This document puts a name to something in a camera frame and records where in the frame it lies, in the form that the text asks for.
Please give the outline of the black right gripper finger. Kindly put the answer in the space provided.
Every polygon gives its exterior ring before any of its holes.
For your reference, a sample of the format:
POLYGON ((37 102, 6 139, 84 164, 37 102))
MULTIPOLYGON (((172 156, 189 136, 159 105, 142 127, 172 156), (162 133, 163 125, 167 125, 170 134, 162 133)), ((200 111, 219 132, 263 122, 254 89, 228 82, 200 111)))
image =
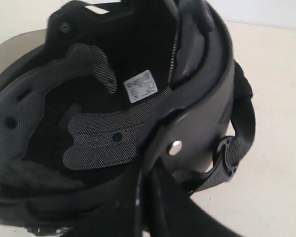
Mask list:
POLYGON ((199 208, 157 162, 143 175, 142 160, 128 171, 128 236, 141 237, 147 228, 152 237, 198 237, 199 208))

